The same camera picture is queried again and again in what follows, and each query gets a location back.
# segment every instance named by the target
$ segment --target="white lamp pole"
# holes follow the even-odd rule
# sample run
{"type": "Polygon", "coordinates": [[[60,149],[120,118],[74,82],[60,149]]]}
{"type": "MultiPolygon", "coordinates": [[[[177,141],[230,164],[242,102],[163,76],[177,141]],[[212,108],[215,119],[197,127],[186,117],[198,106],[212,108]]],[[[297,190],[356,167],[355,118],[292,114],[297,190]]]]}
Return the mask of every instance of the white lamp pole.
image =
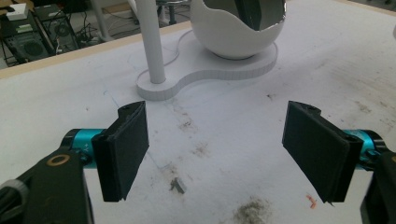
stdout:
{"type": "Polygon", "coordinates": [[[155,0],[135,0],[135,2],[148,61],[150,81],[153,84],[160,84],[165,82],[166,78],[156,2],[155,0]]]}

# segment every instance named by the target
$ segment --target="white lamp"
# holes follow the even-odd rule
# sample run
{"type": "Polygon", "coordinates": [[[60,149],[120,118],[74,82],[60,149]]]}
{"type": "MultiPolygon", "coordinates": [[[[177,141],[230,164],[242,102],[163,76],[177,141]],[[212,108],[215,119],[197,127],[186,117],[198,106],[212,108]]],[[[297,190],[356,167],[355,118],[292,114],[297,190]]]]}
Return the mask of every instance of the white lamp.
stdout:
{"type": "MultiPolygon", "coordinates": [[[[166,67],[167,78],[165,78],[165,69],[163,66],[156,1],[134,1],[137,9],[137,17],[141,24],[146,58],[148,60],[148,74],[139,76],[136,85],[139,95],[146,100],[161,101],[170,99],[188,84],[202,79],[240,80],[262,76],[269,72],[276,64],[277,46],[273,42],[279,35],[285,19],[286,6],[284,0],[250,0],[256,1],[262,7],[266,7],[268,2],[274,3],[273,6],[276,6],[280,13],[280,16],[277,15],[279,17],[278,21],[270,20],[273,24],[256,31],[251,30],[228,11],[208,8],[205,6],[204,0],[192,0],[191,23],[196,36],[189,32],[182,35],[179,39],[177,43],[177,55],[180,54],[182,56],[166,67]],[[213,28],[211,24],[215,24],[218,27],[213,28]],[[221,35],[222,26],[228,27],[225,29],[227,33],[223,35],[221,35]],[[233,34],[230,33],[233,30],[232,28],[234,28],[238,35],[227,36],[233,34]],[[211,34],[210,29],[219,30],[219,33],[211,34]],[[221,41],[233,39],[233,37],[237,37],[235,39],[242,40],[242,42],[229,42],[231,44],[225,46],[224,49],[232,49],[235,47],[232,43],[236,43],[237,48],[236,50],[231,50],[232,54],[215,51],[206,43],[206,40],[220,41],[215,46],[221,45],[221,41]],[[224,58],[247,59],[240,61],[223,59],[205,50],[204,46],[224,58]]],[[[273,6],[267,9],[271,11],[274,9],[273,6]]]]}

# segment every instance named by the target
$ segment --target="white spherical lamp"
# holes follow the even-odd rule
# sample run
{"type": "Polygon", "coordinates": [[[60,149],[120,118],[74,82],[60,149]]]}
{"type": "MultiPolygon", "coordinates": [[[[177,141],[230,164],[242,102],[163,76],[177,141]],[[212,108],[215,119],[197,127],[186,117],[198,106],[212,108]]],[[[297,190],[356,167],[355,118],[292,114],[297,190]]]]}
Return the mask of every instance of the white spherical lamp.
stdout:
{"type": "Polygon", "coordinates": [[[274,43],[286,16],[284,0],[192,0],[191,26],[209,50],[246,59],[274,43]]]}

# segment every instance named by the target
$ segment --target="white table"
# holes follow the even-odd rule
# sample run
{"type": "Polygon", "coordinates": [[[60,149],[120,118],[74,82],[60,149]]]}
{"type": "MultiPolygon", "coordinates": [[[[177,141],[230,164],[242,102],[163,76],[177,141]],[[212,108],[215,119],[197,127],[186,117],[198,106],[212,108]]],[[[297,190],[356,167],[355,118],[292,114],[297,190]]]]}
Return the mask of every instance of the white table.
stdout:
{"type": "MultiPolygon", "coordinates": [[[[272,223],[361,223],[371,174],[355,172],[345,203],[311,209],[305,196],[318,195],[281,144],[286,108],[314,105],[341,129],[378,132],[394,150],[395,25],[394,14],[368,7],[289,1],[271,72],[199,81],[147,102],[150,148],[125,202],[102,202],[96,171],[86,171],[96,223],[237,223],[250,197],[268,202],[272,223]],[[184,195],[169,190],[175,176],[184,195]]],[[[163,30],[163,43],[189,27],[163,30]]],[[[137,35],[2,70],[0,182],[50,154],[69,130],[107,128],[118,106],[142,100],[134,81],[143,52],[137,35]]]]}

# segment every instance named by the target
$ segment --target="dirt stain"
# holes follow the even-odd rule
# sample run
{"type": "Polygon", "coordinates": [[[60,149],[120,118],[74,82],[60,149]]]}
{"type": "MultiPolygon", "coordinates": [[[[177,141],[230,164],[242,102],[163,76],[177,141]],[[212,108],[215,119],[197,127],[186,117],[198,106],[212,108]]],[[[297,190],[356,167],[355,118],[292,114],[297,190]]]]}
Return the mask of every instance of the dirt stain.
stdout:
{"type": "Polygon", "coordinates": [[[271,101],[273,101],[273,100],[274,100],[274,97],[276,97],[276,94],[267,94],[267,97],[268,97],[271,101]]]}
{"type": "Polygon", "coordinates": [[[249,202],[241,205],[233,214],[237,224],[268,224],[271,223],[272,209],[268,201],[250,197],[249,202]]]}
{"type": "Polygon", "coordinates": [[[178,128],[184,133],[197,133],[198,127],[195,126],[189,113],[187,113],[182,106],[180,106],[177,100],[172,103],[174,112],[177,113],[177,119],[180,122],[178,128]]]}
{"type": "Polygon", "coordinates": [[[192,152],[199,158],[209,157],[209,150],[207,149],[207,143],[198,144],[197,148],[192,152]]]}
{"type": "Polygon", "coordinates": [[[381,121],[382,123],[384,123],[388,126],[388,132],[392,131],[392,129],[394,128],[394,126],[396,124],[396,120],[393,120],[393,119],[380,119],[379,121],[381,121]]]}
{"type": "Polygon", "coordinates": [[[170,163],[168,165],[166,165],[162,170],[161,170],[163,176],[166,178],[167,181],[169,181],[169,183],[175,179],[175,177],[178,177],[178,171],[177,171],[177,167],[170,163]]]}
{"type": "Polygon", "coordinates": [[[387,104],[385,104],[384,102],[382,102],[382,101],[380,101],[379,102],[382,106],[384,106],[384,107],[388,107],[388,105],[387,104]]]}
{"type": "Polygon", "coordinates": [[[364,105],[359,101],[355,101],[355,103],[358,105],[359,110],[363,113],[369,114],[372,111],[367,105],[364,105]]]}

